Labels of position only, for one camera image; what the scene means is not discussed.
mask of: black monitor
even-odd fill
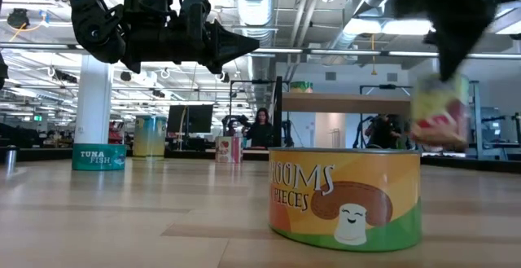
[[[188,118],[189,133],[212,132],[213,105],[174,105],[170,106],[167,131],[178,133],[181,125],[182,113],[185,111],[182,131],[186,131]]]

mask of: yellow can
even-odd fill
[[[323,248],[382,252],[421,239],[417,152],[273,148],[269,224]]]

